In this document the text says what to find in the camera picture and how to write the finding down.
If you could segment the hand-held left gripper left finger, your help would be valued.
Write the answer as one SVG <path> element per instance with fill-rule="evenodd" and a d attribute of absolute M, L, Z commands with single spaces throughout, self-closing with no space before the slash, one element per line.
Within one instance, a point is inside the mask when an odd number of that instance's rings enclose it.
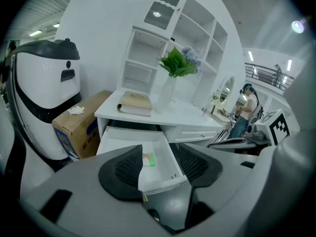
<path fill-rule="evenodd" d="M 99 169 L 98 179 L 107 193 L 122 201 L 143 201 L 138 189 L 142 152 L 142 145 L 134 145 L 102 154 L 107 159 Z"/>

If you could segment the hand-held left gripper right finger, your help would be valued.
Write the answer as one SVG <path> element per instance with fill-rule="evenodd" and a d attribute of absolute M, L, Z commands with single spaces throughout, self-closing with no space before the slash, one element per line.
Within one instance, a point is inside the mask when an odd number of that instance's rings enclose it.
<path fill-rule="evenodd" d="M 219 160 L 186 144 L 179 144 L 179 164 L 191 185 L 191 195 L 196 188 L 212 185 L 222 174 Z"/>

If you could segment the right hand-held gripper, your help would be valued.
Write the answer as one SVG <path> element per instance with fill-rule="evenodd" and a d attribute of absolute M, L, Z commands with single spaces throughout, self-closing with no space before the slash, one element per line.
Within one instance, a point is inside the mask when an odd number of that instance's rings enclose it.
<path fill-rule="evenodd" d="M 209 144 L 214 149 L 250 149 L 259 145 L 278 145 L 290 136 L 287 119 L 282 109 L 268 113 L 265 117 L 248 125 L 244 138 L 233 138 Z"/>

